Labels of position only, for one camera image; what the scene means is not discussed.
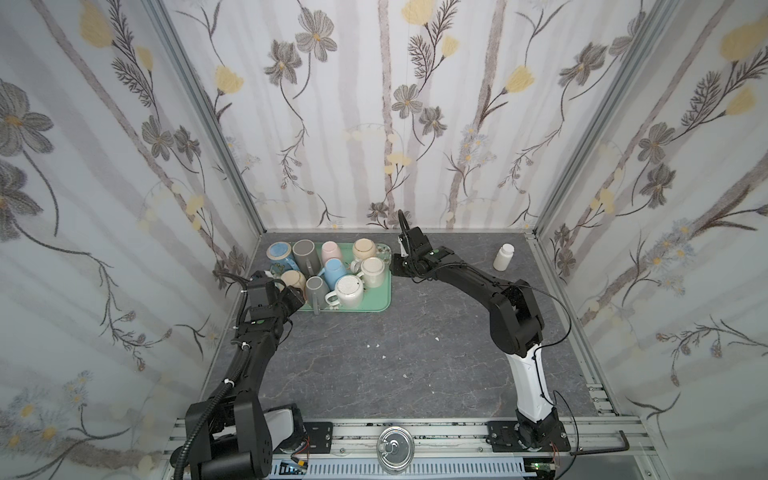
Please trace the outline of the white cream mug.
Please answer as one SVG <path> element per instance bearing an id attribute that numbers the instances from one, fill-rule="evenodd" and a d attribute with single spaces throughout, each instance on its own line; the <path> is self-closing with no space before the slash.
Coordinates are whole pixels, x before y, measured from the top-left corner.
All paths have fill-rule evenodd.
<path id="1" fill-rule="evenodd" d="M 386 265 L 377 257 L 353 260 L 350 264 L 350 270 L 363 281 L 368 289 L 382 286 L 386 277 Z"/>

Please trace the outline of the green plastic tray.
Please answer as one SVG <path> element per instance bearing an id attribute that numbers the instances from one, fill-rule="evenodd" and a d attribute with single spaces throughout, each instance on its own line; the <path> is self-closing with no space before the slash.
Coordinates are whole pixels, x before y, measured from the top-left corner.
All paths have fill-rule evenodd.
<path id="1" fill-rule="evenodd" d="M 350 264 L 354 259 L 352 252 L 353 243 L 337 242 L 341 248 L 343 262 L 347 268 L 348 274 L 353 274 L 350 270 Z M 327 306 L 324 310 L 338 310 L 349 312 L 382 312 L 386 310 L 391 302 L 391 273 L 389 272 L 389 263 L 391 261 L 392 251 L 389 245 L 377 243 L 377 258 L 381 259 L 386 265 L 386 277 L 382 286 L 375 289 L 365 287 L 362 304 L 356 309 L 346 309 L 343 307 Z"/>

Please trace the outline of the white mug with red inside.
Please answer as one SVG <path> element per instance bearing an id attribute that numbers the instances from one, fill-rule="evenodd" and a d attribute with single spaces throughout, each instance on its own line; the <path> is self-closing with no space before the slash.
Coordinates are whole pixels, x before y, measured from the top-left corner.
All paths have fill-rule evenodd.
<path id="1" fill-rule="evenodd" d="M 330 307 L 356 309 L 363 301 L 364 283 L 356 275 L 345 275 L 335 284 L 333 290 L 325 295 L 325 301 Z"/>

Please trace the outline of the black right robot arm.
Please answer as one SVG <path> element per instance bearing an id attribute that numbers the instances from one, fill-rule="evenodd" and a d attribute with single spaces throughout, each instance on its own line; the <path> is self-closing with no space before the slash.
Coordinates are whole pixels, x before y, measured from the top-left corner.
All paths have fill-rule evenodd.
<path id="1" fill-rule="evenodd" d="M 539 363 L 546 345 L 533 288 L 523 280 L 511 282 L 485 273 L 447 247 L 432 246 L 418 227 L 403 231 L 398 242 L 401 252 L 392 256 L 393 275 L 451 285 L 488 311 L 490 337 L 510 363 L 516 390 L 517 422 L 512 438 L 502 443 L 528 451 L 567 451 L 569 439 Z"/>

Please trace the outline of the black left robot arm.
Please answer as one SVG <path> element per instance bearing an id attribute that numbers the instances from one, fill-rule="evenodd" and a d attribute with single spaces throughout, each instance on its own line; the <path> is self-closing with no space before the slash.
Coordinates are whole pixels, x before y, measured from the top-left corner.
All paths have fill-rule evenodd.
<path id="1" fill-rule="evenodd" d="M 236 353 L 211 396 L 185 414 L 186 439 L 172 457 L 174 479 L 186 471 L 193 479 L 266 479 L 272 468 L 274 446 L 259 390 L 303 294 L 265 271 L 229 277 L 244 294 Z"/>

